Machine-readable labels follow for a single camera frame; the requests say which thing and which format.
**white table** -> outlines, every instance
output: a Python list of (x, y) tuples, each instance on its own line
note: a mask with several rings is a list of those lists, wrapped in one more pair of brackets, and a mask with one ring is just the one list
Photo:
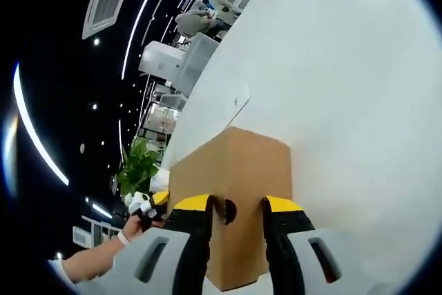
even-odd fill
[(352, 232), (374, 278), (405, 282), (442, 221), (442, 45), (423, 4), (252, 0), (195, 85), (163, 166), (223, 129), (226, 95), (244, 84), (251, 99), (232, 125), (288, 144), (294, 199), (315, 226)]

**cardboard box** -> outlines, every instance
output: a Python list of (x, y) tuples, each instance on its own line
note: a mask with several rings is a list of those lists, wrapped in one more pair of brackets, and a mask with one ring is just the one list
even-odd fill
[(222, 207), (213, 214), (206, 276), (219, 290), (253, 283), (268, 271), (260, 201), (266, 195), (292, 199), (287, 145), (229, 127), (171, 168), (169, 190), (168, 212), (203, 193), (235, 204), (228, 225)]

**black ceiling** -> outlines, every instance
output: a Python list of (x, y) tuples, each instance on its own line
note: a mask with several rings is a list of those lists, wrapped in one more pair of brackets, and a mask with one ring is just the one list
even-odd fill
[[(146, 76), (140, 77), (137, 70), (138, 55), (159, 0), (148, 0), (141, 14), (122, 81), (124, 55), (143, 1), (124, 0), (116, 24), (85, 40), (81, 33), (89, 0), (19, 0), (15, 4), (20, 27), (16, 31), (17, 61), (30, 119), (48, 154), (70, 182), (66, 187), (50, 170), (20, 122), (18, 203), (28, 231), (46, 258), (55, 250), (71, 254), (78, 249), (71, 241), (72, 226), (79, 224), (82, 213), (100, 218), (84, 202), (85, 196), (108, 211), (117, 199), (109, 180), (121, 160), (118, 122), (122, 144), (128, 149), (146, 87)], [(162, 38), (179, 2), (162, 0), (144, 45)], [(173, 40), (174, 27), (172, 20), (164, 42)], [(100, 39), (98, 46), (93, 44), (94, 38)], [(81, 144), (85, 144), (83, 154)]]

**ceiling air conditioner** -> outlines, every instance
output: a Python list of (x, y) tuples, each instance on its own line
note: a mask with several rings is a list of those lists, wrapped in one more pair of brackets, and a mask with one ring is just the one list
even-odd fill
[(83, 25), (83, 39), (115, 24), (123, 0), (90, 0)]

